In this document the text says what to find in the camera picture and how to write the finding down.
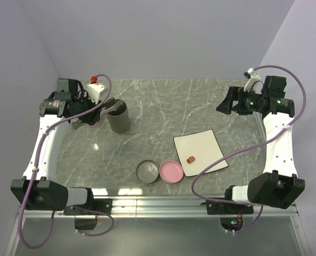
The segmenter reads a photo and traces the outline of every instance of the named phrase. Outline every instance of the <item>small orange object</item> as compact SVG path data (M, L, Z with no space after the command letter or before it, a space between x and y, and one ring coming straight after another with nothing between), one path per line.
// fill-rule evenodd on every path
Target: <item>small orange object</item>
M195 157L191 156L189 157L187 160L188 164L192 163L193 161L195 161Z

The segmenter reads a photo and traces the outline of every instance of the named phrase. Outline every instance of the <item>cable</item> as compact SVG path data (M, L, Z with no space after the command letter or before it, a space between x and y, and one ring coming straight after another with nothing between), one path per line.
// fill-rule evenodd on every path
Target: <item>cable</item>
M305 92L305 89L304 89L304 86L302 84L302 82L298 79L298 77L293 74L290 70L286 69L286 68L283 68L283 67L280 67L280 66L275 66L275 65L266 65L266 66L260 66L260 67L257 67L257 68L254 68L254 71L257 71L259 69L262 69L262 68L276 68L276 69L281 69L285 72L287 72L288 74L290 74L295 80L296 82L299 84L299 87L301 88L302 90L302 94L303 94L303 105L302 105L302 108L299 112L299 114L288 124L288 125L293 125L303 114L304 110L305 110L305 107L306 107L306 92ZM287 129L282 129L276 136L274 136L272 139L270 140L267 140L263 143L260 143L258 145L254 145L254 146L250 146L248 148L244 148L244 149L240 149L236 152L233 152L229 155L226 155L224 157L222 157L221 159L217 160L216 162L212 163L211 165L209 165L207 168L205 168L202 172L200 172L196 178L193 180L192 184L191 184L191 190L192 190L192 193L194 195L196 195L197 197L201 198L201 199L204 199L204 200L207 200L207 201L212 201L212 202L218 202L218 203L231 203L231 204L239 204L239 205L251 205L249 203L240 203L240 202L234 202L234 201L228 201L228 200L222 200L222 199L214 199L214 198L209 198L209 197L205 197L205 196L202 196L200 194L198 194L196 191L195 191L195 183L197 182L197 180L203 175L205 174L208 170L210 170L211 168L213 168L215 165L217 165L218 163L232 157L232 156L235 156L237 154L240 154L240 153L244 153L244 152L247 152L247 151L250 151L252 149L256 149L256 148L259 148L259 147L262 147L262 146L266 146L268 143L271 143L273 142L274 140L276 140L277 138L279 138ZM260 209L260 212L257 216L257 218L245 229L241 230L244 231L248 228L250 228L258 219L259 217L261 216L261 213L263 211L263 206L261 207Z
M108 91L107 91L107 95L105 97L105 99L103 101L101 101L99 104L97 104L95 107L83 112L83 113L80 113L78 115L75 115L75 116L71 116L71 117L68 117L68 118L65 118L65 119L62 119L54 124L52 124L49 128L47 128L45 130L45 132L43 133L41 139L39 140L39 143L38 143L38 147L37 147L37 150L36 150L36 155L35 155L35 161L34 161L34 168L33 168L33 174L31 176L31 179L29 181L29 185L28 185L28 188L25 192L25 196L24 196L24 199L23 199L23 202L21 204L21 208L20 208L20 212L19 212L19 217L18 217L18 235L19 235L19 238L20 240L24 243L24 245L26 247L28 247L29 249L37 249L37 248L40 248L42 247L49 239L50 235L51 235L51 231L52 231L52 227L53 227L53 216L54 216L54 211L52 212L51 214L51 225L50 225L50 230L49 230L49 233L48 233L48 236L46 237L46 239L38 244L38 245L31 245L29 244L25 238L24 238L24 234L23 234L23 230L22 230L22 222L23 222L23 215L24 215L24 210L25 210L25 207L26 207L26 202L28 200L28 197L29 197L29 194L30 194L30 190L31 190L31 187L34 183L34 180L36 179L36 175L37 175L37 171L38 171L38 165L39 165L39 162L40 162L40 155L41 155L41 150L42 150L42 147L43 147L43 143L44 143L44 140L46 138L46 136L49 135L49 132L55 128L56 126L60 125L61 123L64 123L64 122L67 122L67 121L70 121L72 119L75 119L75 118L79 118L81 116L84 116L84 115L87 115L91 112L93 112L94 110L100 108L104 102L106 102L106 100L108 99L109 95L110 95L110 91L112 89L112 81L110 80L109 76L105 75L105 74L99 74L99 75L96 75L95 77L100 77L100 76L103 76L105 77L107 80L108 80L108 84L109 84L109 88L108 88Z
M255 85L256 83L258 83L258 82L261 82L261 83L263 84L263 86L264 86L264 82L261 81L261 80L258 80L258 81L255 81L255 82L253 83L253 85L252 85L252 90L253 90L253 88L254 88L254 85Z
M86 90L83 88L83 85L82 85L81 81L77 81L77 83L78 83L78 85L80 87L80 91L81 91L81 95L82 95L82 93L84 93Z
M73 205L73 207L77 210L80 210L80 211L83 211L83 212L89 212L89 213L93 213L93 214L96 214L96 215L104 215L104 216L107 216L110 218L110 220L112 221L112 224L110 225L110 227L106 230L106 231L103 231L101 233L98 233L98 234L88 234L88 233L85 233L85 232L82 232L80 230L78 230L77 232L79 232L80 234L82 234L83 236L101 236L101 235L104 235L105 233L108 233L114 226L114 219L112 216L110 216L109 214L107 213L104 213L104 212L98 212L98 211L91 211L91 210L86 210L84 208L81 208L79 206L76 206L76 205Z

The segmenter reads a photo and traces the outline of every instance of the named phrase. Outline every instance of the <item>small bowl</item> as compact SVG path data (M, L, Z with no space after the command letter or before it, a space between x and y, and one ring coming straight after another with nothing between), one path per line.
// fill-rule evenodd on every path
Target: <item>small bowl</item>
M168 160L160 165L159 174L163 181L167 183L177 183L183 178L184 172L179 163Z
M158 178L159 167L152 160L144 160L138 164L136 175L138 180L140 180L142 183L150 184Z

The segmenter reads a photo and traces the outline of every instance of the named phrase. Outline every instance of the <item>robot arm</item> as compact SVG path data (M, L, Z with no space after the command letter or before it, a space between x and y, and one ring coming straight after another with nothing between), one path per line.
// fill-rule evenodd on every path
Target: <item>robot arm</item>
M267 141L287 128L281 137L266 146L266 164L263 174L252 179L248 186L231 186L227 194L241 203L263 204L282 209L288 208L305 189L305 181L298 179L292 150L292 127L288 124L295 115L294 102L285 99L286 78L267 76L261 94L254 91L260 77L253 69L245 73L249 78L245 87L229 88L225 100L217 111L230 114L262 114Z
M107 87L100 83L91 83L83 88L80 81L73 79L58 79L57 91L45 99L40 106L40 126L36 145L31 160L21 180L13 180L11 191L22 203L29 180L33 173L35 155L43 132L62 119L85 112L101 101ZM101 108L82 116L78 122L93 125L100 120L100 114L114 110L117 105L110 106L107 101ZM39 156L36 179L30 190L26 204L28 210L63 210L71 205L91 204L93 199L90 188L66 188L56 181L56 168L63 137L69 127L68 122L56 126L45 138Z

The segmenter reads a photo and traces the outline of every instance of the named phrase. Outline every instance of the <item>black bracket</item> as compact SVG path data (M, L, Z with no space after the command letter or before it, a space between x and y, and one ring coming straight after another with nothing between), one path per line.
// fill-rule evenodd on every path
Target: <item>black bracket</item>
M229 188L226 189L224 198L214 197L213 199L222 199L222 200L231 201L233 187L234 186L230 186ZM201 203L201 205L207 206L207 214L208 215L238 214L238 212L241 210L242 210L242 214L253 214L254 213L253 206L246 206L246 205L240 205L240 204L218 203L218 202L206 200L205 202Z
M97 198L94 199L93 192L90 188L87 188L88 195L87 195L87 202L83 205L79 205L79 207L86 209L86 210L92 210L97 212L103 212L110 214L112 211L112 203L113 200L111 198ZM84 211L77 210L73 207L67 207L63 211L64 215L95 215L93 213L88 213ZM98 223L98 218L75 218L74 225L75 229L77 230L94 230L96 225Z

